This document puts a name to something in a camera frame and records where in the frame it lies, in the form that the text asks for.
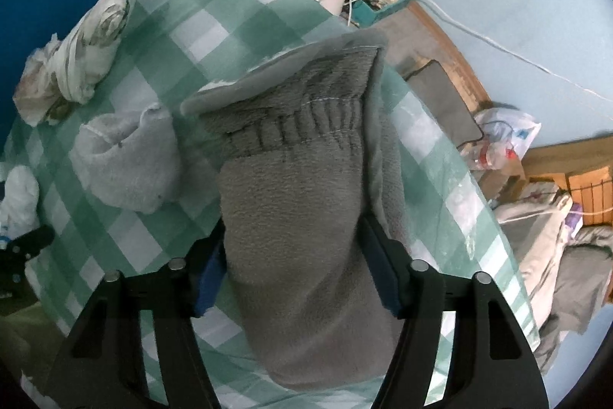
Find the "checkered tablecloth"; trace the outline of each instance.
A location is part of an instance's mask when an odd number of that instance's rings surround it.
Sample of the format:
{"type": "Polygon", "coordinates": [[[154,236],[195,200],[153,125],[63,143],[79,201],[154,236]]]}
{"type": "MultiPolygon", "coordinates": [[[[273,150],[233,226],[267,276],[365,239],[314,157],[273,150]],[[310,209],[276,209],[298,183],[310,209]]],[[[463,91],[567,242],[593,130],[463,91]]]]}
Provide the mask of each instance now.
{"type": "MultiPolygon", "coordinates": [[[[214,141],[178,113],[188,95],[213,80],[232,81],[289,46],[342,33],[346,27],[313,0],[137,0],[110,74],[94,98],[61,124],[30,128],[16,120],[2,165],[29,165],[41,186],[40,216],[57,237],[28,267],[28,279],[49,316],[68,333],[105,271],[131,276],[184,256],[220,215],[214,184],[214,141]],[[174,126],[192,192],[152,215],[108,207],[84,192],[69,161],[79,126],[101,113],[142,109],[161,101],[174,126]],[[193,155],[195,151],[205,152],[193,155]]],[[[414,256],[439,270],[495,277],[532,345],[538,342],[531,309],[510,247],[453,145],[406,83],[385,69],[387,111],[398,130],[405,186],[406,226],[414,256]]],[[[217,395],[228,408],[362,409],[381,379],[339,390],[298,394],[267,376],[240,326],[228,284],[216,307],[193,321],[217,395]]],[[[454,317],[446,314],[428,402],[444,390],[454,317]]],[[[143,349],[152,398],[164,401],[151,317],[143,315],[143,349]]]]}

